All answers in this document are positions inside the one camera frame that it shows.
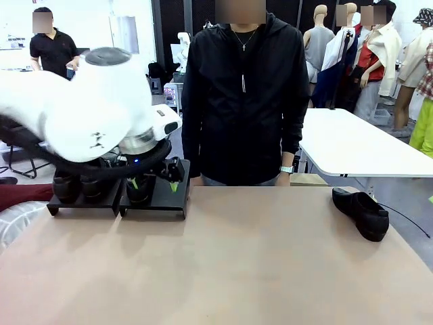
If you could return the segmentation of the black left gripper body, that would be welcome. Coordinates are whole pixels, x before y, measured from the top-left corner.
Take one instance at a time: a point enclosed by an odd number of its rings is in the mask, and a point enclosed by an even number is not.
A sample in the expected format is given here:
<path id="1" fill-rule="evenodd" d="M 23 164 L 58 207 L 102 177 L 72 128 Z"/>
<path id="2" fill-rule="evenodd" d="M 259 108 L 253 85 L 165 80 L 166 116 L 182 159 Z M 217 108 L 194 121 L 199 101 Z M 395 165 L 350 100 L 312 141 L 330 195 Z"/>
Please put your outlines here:
<path id="1" fill-rule="evenodd" d="M 166 157 L 166 150 L 151 150 L 145 154 L 122 155 L 123 159 L 114 163 L 113 171 L 120 175 L 135 175 L 150 171 Z"/>

